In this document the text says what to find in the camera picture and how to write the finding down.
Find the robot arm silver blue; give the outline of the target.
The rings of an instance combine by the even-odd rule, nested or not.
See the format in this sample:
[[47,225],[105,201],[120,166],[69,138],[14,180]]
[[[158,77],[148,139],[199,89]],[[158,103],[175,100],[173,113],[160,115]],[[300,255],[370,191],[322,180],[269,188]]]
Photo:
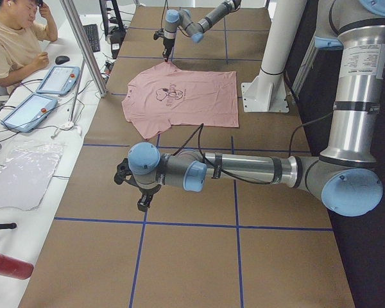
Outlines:
[[343,51],[329,143],[317,157],[224,155],[185,146],[168,154],[141,142],[114,177],[140,190],[138,209],[146,212],[163,185],[199,192],[206,177],[225,176],[305,190],[342,216],[373,210],[383,195],[370,148],[385,68],[385,1],[320,1],[315,34],[317,48]]
[[194,22],[189,10],[169,9],[166,12],[162,38],[164,50],[163,59],[167,62],[175,46],[177,29],[181,28],[185,34],[194,42],[199,43],[204,37],[204,33],[209,31],[215,24],[230,13],[237,11],[241,7],[241,1],[223,1],[200,21]]

